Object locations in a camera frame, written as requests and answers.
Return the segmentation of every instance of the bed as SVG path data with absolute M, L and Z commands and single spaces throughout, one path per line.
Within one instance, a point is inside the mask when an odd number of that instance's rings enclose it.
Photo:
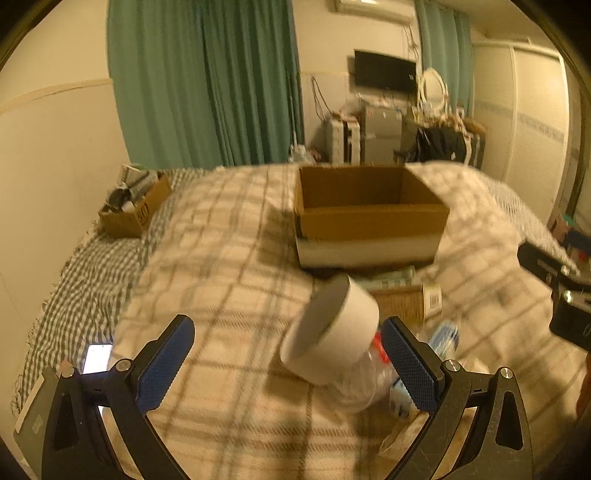
M 458 357 L 511 367 L 530 421 L 538 471 L 576 424 L 584 353 L 548 331 L 549 289 L 519 267 L 527 237 L 564 251 L 503 185 L 458 164 L 410 168 L 450 207 L 433 265 L 443 319 L 458 320 Z M 298 267 L 293 242 L 296 166 L 171 172 L 174 193 L 142 239 L 92 231 L 65 265 L 30 336 L 12 410 L 45 365 L 81 367 L 86 344 L 114 341 L 134 357 L 177 313 L 196 338 L 152 424 L 191 478 L 381 479 L 376 454 L 394 428 L 380 406 L 327 408 L 321 392 L 285 370 L 277 349 L 319 281 Z M 105 423 L 129 475 L 140 478 L 112 418 Z

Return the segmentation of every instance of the red object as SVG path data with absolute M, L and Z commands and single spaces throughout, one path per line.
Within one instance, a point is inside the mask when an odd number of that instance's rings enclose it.
M 372 341 L 372 345 L 378 351 L 378 355 L 379 355 L 380 360 L 385 364 L 390 363 L 390 359 L 388 358 L 388 354 L 386 353 L 386 350 L 384 350 L 384 347 L 382 346 L 382 333 L 381 332 L 375 333 L 374 339 Z

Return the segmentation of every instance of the phone screen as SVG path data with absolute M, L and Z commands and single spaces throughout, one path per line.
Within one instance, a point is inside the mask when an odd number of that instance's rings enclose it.
M 109 357 L 113 345 L 89 345 L 86 351 L 86 358 L 84 359 L 83 374 L 95 374 L 97 372 L 104 372 L 109 366 Z

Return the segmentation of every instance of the small cardboard box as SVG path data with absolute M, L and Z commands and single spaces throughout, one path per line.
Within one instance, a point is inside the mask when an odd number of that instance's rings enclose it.
M 422 327 L 425 320 L 441 313 L 442 295 L 439 285 L 411 285 L 374 290 L 369 294 L 379 307 L 379 321 L 396 315 L 412 330 Z
M 419 178 L 397 166 L 301 167 L 294 211 L 306 268 L 432 261 L 449 215 Z
M 158 181 L 136 205 L 133 212 L 112 212 L 104 208 L 99 212 L 105 231 L 114 238 L 141 237 L 148 228 L 152 215 L 170 195 L 170 183 L 163 173 Z

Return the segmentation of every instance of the white wardrobe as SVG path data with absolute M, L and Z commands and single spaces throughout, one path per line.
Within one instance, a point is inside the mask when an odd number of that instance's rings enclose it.
M 525 43 L 474 44 L 474 117 L 486 136 L 482 171 L 548 221 L 569 137 L 569 91 L 558 52 Z

